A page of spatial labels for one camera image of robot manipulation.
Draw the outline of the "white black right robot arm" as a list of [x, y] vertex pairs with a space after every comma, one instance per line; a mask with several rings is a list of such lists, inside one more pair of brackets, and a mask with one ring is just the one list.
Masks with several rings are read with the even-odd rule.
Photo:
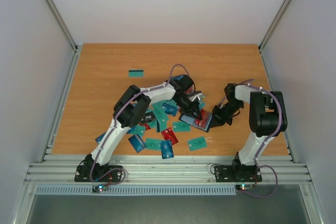
[[219, 178], [228, 178], [234, 182], [247, 182], [250, 178], [260, 181], [261, 176], [257, 174], [260, 171], [257, 166], [259, 156], [288, 126], [282, 92], [267, 91], [249, 83], [229, 83], [224, 92], [227, 102], [214, 106], [210, 127], [231, 125], [234, 116], [248, 103], [251, 133], [231, 165], [216, 167], [217, 174]]

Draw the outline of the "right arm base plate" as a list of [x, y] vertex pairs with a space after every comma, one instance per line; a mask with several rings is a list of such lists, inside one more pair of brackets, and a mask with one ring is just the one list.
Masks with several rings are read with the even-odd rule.
[[218, 183], [262, 182], [260, 169], [256, 166], [243, 165], [240, 168], [233, 168], [230, 165], [215, 165], [214, 174]]

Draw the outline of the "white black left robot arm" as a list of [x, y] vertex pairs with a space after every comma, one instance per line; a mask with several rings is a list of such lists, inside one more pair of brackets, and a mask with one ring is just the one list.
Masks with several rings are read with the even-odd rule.
[[131, 85], [114, 106], [113, 118], [98, 146], [88, 154], [79, 166], [84, 178], [98, 182], [113, 171], [110, 157], [128, 130], [135, 127], [145, 117], [148, 107], [163, 100], [173, 100], [183, 115], [202, 119], [199, 102], [187, 91], [194, 87], [194, 81], [187, 74], [169, 77], [158, 86], [139, 88]]

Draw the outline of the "dark blue card holder wallet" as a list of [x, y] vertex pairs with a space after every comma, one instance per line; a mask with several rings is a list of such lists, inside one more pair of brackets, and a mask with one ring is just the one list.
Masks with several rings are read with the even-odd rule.
[[[210, 112], [201, 109], [201, 113], [202, 113], [202, 116], [203, 116], [203, 115], [205, 115], [206, 113], [210, 113]], [[192, 118], [192, 117], [190, 117], [190, 116], [187, 116], [187, 115], [181, 115], [181, 116], [179, 117], [179, 120], [182, 121], [182, 122], [185, 122], [185, 123], [189, 124], [189, 125], [192, 126], [192, 127], [195, 127], [195, 128], [197, 128], [197, 129], [199, 129], [199, 130], [202, 130], [202, 131], [204, 131], [204, 132], [208, 132], [208, 131], [210, 130], [210, 124], [211, 124], [211, 121], [210, 121], [210, 124], [208, 125], [208, 127], [207, 127], [206, 129], [202, 129], [202, 128], [199, 128], [199, 127], [195, 124], [196, 119], [194, 119], [194, 118]]]

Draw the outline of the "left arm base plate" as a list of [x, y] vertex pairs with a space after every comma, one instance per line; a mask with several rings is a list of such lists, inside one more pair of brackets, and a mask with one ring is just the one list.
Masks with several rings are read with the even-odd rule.
[[[98, 169], [94, 169], [92, 172], [91, 178], [94, 182], [100, 182], [100, 183], [118, 183], [121, 181], [123, 172], [122, 166], [115, 166], [115, 165], [106, 165], [102, 166]], [[85, 182], [90, 183], [92, 180], [90, 179], [90, 171], [91, 168], [87, 168], [85, 165], [80, 165], [77, 167], [75, 172], [75, 182]]]

